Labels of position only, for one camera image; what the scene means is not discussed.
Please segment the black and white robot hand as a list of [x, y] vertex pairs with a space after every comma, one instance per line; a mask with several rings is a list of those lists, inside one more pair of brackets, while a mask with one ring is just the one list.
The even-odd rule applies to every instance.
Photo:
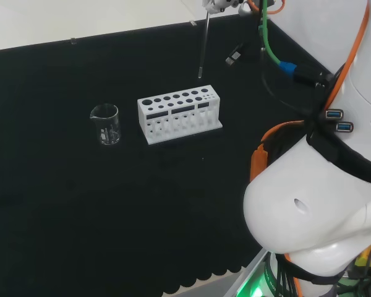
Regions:
[[236, 8], [243, 2], [243, 0], [203, 0], [202, 6], [209, 14], [218, 14], [228, 7]]

